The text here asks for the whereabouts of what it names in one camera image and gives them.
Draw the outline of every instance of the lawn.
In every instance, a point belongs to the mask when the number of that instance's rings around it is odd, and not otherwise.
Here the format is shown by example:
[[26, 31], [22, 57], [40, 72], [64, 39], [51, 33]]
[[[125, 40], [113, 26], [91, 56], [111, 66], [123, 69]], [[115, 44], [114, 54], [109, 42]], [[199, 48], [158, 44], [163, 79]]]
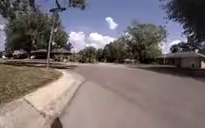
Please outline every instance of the lawn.
[[0, 106], [58, 79], [60, 75], [53, 69], [0, 65]]

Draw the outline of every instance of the sidewalk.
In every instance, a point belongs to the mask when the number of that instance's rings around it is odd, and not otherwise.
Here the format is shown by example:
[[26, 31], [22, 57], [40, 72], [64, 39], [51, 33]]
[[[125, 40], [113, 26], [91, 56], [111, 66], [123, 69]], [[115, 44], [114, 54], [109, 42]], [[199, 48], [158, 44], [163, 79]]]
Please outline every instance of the sidewalk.
[[57, 81], [0, 108], [0, 128], [49, 128], [84, 82], [77, 74], [59, 71], [63, 76]]

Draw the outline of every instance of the cloud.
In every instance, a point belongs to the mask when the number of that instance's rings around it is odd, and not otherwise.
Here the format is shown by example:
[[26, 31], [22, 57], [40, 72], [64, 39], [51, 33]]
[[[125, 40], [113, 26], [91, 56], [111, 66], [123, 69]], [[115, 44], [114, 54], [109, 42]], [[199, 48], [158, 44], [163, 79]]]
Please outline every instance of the cloud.
[[3, 31], [5, 29], [5, 24], [0, 24], [0, 30]]
[[106, 17], [105, 20], [109, 24], [111, 30], [114, 30], [118, 27], [118, 24], [111, 17]]
[[167, 54], [170, 52], [170, 48], [171, 46], [175, 45], [175, 44], [179, 44], [180, 42], [182, 42], [181, 40], [173, 40], [170, 43], [166, 43], [164, 44], [161, 48], [162, 48], [162, 52]]
[[73, 45], [73, 51], [80, 51], [85, 47], [93, 46], [95, 48], [103, 48], [106, 44], [114, 41], [114, 37], [103, 36], [99, 33], [90, 33], [86, 35], [84, 32], [71, 32], [69, 34], [69, 42]]

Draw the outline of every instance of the asphalt road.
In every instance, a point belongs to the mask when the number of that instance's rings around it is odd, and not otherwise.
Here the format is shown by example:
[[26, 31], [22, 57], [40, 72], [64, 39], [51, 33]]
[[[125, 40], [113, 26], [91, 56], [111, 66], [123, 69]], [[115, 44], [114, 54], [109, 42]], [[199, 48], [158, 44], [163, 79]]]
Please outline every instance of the asphalt road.
[[115, 65], [84, 65], [87, 81], [64, 128], [205, 128], [205, 81]]

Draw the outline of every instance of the blue sky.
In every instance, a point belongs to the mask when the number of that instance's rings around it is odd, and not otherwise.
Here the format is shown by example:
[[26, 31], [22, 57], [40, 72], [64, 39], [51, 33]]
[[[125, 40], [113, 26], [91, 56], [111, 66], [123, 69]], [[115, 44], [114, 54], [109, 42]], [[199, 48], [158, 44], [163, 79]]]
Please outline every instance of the blue sky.
[[[55, 6], [54, 0], [37, 0], [40, 8], [48, 12]], [[65, 30], [70, 34], [70, 42], [77, 50], [85, 46], [102, 47], [120, 37], [127, 26], [137, 20], [140, 23], [165, 25], [165, 12], [160, 8], [159, 0], [88, 0], [86, 10], [69, 8], [61, 14]], [[112, 28], [106, 21], [109, 17], [116, 23]], [[185, 40], [179, 24], [169, 22], [166, 50], [170, 44]]]

